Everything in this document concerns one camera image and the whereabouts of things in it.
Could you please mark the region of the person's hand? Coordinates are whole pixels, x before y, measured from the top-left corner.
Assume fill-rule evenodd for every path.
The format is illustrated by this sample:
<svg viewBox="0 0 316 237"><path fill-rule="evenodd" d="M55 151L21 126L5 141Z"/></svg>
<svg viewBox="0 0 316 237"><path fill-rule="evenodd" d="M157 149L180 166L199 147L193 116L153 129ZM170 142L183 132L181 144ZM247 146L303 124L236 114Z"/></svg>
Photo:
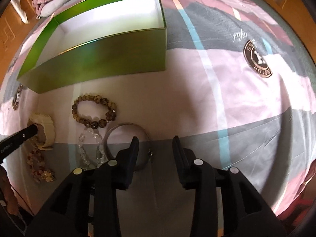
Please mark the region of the person's hand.
<svg viewBox="0 0 316 237"><path fill-rule="evenodd" d="M18 201L11 188L7 171L5 168L3 168L3 166L1 166L1 191L4 195L4 199L7 202L8 213L17 216L19 213Z"/></svg>

